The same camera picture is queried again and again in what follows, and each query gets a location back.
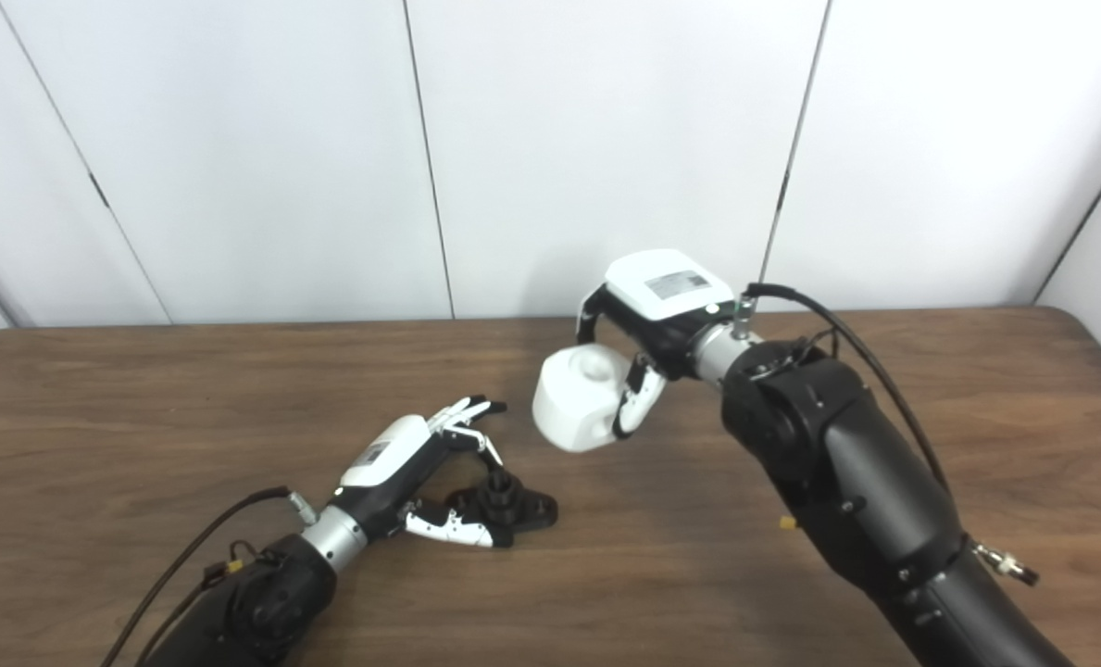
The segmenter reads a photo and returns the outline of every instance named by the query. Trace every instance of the cable connector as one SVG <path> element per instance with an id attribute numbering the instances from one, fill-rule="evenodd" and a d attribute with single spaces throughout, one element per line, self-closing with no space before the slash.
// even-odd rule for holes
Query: cable connector
<path id="1" fill-rule="evenodd" d="M 737 341 L 746 341 L 752 334 L 752 316 L 756 313 L 759 298 L 749 298 L 749 293 L 743 292 L 735 300 L 735 315 L 731 317 L 731 338 Z"/>
<path id="2" fill-rule="evenodd" d="M 972 548 L 974 556 L 982 562 L 985 562 L 985 565 L 989 565 L 995 573 L 1017 579 L 1029 587 L 1035 587 L 1039 582 L 1039 573 L 1033 570 L 1032 567 L 1027 567 L 1016 560 L 1010 553 L 991 548 L 981 542 L 974 542 Z"/>
<path id="3" fill-rule="evenodd" d="M 301 496 L 299 491 L 291 491 L 287 500 L 295 507 L 295 511 L 299 513 L 299 518 L 304 521 L 306 526 L 314 526 L 320 520 L 316 514 L 316 510 L 307 502 L 307 499 Z"/>

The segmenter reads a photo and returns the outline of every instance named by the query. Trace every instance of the black object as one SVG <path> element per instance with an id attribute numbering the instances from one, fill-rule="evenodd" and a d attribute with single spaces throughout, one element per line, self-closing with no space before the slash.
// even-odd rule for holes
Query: black object
<path id="1" fill-rule="evenodd" d="M 251 506 L 253 503 L 270 499 L 284 499 L 290 494 L 291 489 L 287 489 L 287 486 L 274 486 L 274 489 L 263 489 L 261 491 L 257 491 L 257 493 L 249 494 L 244 499 L 241 499 L 241 501 L 238 501 L 233 504 L 233 506 L 230 506 L 229 510 L 221 512 L 220 516 L 217 516 L 211 524 L 208 524 L 208 526 L 200 532 L 200 534 L 196 536 L 186 548 L 184 548 L 184 550 L 176 557 L 176 560 L 172 561 L 172 565 L 167 567 L 167 570 L 162 573 L 160 579 L 155 580 L 154 586 L 151 587 L 148 594 L 143 595 L 143 602 L 140 602 L 139 608 L 137 608 L 134 613 L 131 614 L 131 620 L 126 622 L 126 626 L 123 626 L 122 632 L 119 633 L 118 639 L 113 642 L 113 646 L 110 647 L 109 653 L 106 654 L 106 658 L 102 659 L 101 667 L 109 667 L 113 664 L 113 660 L 118 658 L 118 654 L 121 653 L 122 646 L 126 645 L 127 638 L 131 636 L 132 632 L 134 632 L 135 625 L 139 625 L 140 617 L 143 617 L 143 613 L 146 613 L 148 608 L 151 606 L 152 602 L 154 602 L 155 595 L 160 594 L 160 591 L 167 586 L 168 580 L 171 580 L 173 575 L 176 575 L 177 570 L 181 569 L 181 566 L 184 565 L 184 561 L 186 561 L 192 554 L 194 554 L 195 550 L 204 544 L 204 540 L 208 539 L 208 536 L 211 535 L 216 528 L 220 527 L 220 524 L 224 524 L 225 521 L 229 521 L 232 515 L 236 515 L 247 506 Z"/>
<path id="2" fill-rule="evenodd" d="M 504 468 L 488 473 L 475 489 L 453 491 L 447 505 L 460 512 L 466 524 L 486 524 L 511 533 L 549 528 L 558 521 L 557 501 L 525 489 Z"/>
<path id="3" fill-rule="evenodd" d="M 201 595 L 143 666 L 279 664 L 331 602 L 335 579 L 304 537 L 284 536 Z"/>
<path id="4" fill-rule="evenodd" d="M 900 392 L 900 387 L 896 387 L 896 381 L 892 379 L 892 375 L 889 375 L 887 369 L 883 368 L 883 364 L 880 363 L 880 359 L 871 351 L 871 348 L 866 347 L 866 342 L 863 342 L 863 339 L 859 338 L 859 335 L 855 335 L 854 330 L 851 330 L 846 321 L 842 321 L 841 317 L 838 317 L 828 307 L 825 307 L 825 305 L 814 300 L 811 296 L 803 295 L 803 293 L 795 288 L 786 287 L 783 284 L 752 283 L 749 284 L 743 295 L 749 299 L 757 298 L 757 296 L 773 296 L 773 298 L 802 304 L 804 307 L 809 308 L 809 311 L 816 313 L 818 317 L 829 322 L 837 334 L 842 334 L 842 337 L 847 338 L 847 342 L 850 342 L 855 353 L 859 353 L 860 358 L 871 368 L 871 371 L 875 372 L 875 376 L 880 379 L 880 384 L 883 384 L 889 395 L 892 396 L 892 402 L 896 404 L 896 409 L 900 411 L 900 415 L 908 424 L 908 430 L 913 431 L 913 439 L 917 440 L 917 447 L 922 450 L 924 463 L 928 464 L 929 471 L 933 472 L 933 478 L 940 484 L 941 489 L 945 489 L 945 493 L 949 493 L 949 482 L 945 478 L 945 470 L 940 468 L 940 461 L 936 459 L 936 452 L 933 451 L 933 444 L 929 442 L 928 435 L 924 434 L 924 427 L 919 424 L 917 414 L 913 412 L 912 406 L 908 405 L 908 401 Z M 836 335 L 835 359 L 838 358 L 837 346 L 838 338 Z"/>
<path id="5" fill-rule="evenodd" d="M 952 499 L 859 374 L 825 354 L 759 374 L 795 347 L 741 354 L 723 379 L 723 426 L 826 564 L 926 667 L 1072 667 L 970 553 Z"/>

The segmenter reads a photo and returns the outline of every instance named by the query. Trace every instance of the label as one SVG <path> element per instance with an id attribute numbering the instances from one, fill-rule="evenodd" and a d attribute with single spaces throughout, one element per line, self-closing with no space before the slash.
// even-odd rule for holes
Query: label
<path id="1" fill-rule="evenodd" d="M 657 299 L 665 300 L 673 298 L 673 296 L 685 295 L 686 292 L 709 287 L 710 283 L 702 275 L 698 275 L 698 271 L 687 269 L 646 280 L 644 286 L 652 289 Z"/>
<path id="2" fill-rule="evenodd" d="M 384 452 L 385 448 L 388 447 L 390 447 L 389 440 L 382 440 L 380 442 L 373 442 L 369 445 L 369 448 L 367 448 L 367 450 L 361 452 L 360 456 L 357 457 L 357 460 L 352 461 L 352 468 L 364 468 L 364 466 L 372 466 L 373 461 L 375 461 L 378 457 L 382 456 L 382 452 Z"/>

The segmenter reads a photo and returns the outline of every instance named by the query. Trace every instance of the wooden table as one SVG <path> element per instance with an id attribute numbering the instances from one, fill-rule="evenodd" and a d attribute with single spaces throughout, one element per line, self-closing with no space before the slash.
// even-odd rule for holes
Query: wooden table
<path id="1" fill-rule="evenodd" d="M 966 526 L 1043 573 L 1005 582 L 1077 664 L 1101 666 L 1101 349 L 1045 308 L 851 313 L 935 437 Z M 768 315 L 766 337 L 813 318 Z M 564 319 L 0 332 L 0 664 L 97 664 L 151 582 L 212 516 L 288 483 L 323 501 L 390 422 L 470 393 L 510 468 L 562 503 L 511 550 L 403 535 L 342 578 L 299 664 L 913 664 L 835 578 L 765 477 L 677 383 L 629 442 L 568 455 L 528 405 Z M 606 341 L 614 341 L 607 330 Z M 448 466 L 428 497 L 472 484 Z M 247 537 L 238 516 L 174 579 L 119 664 Z"/>

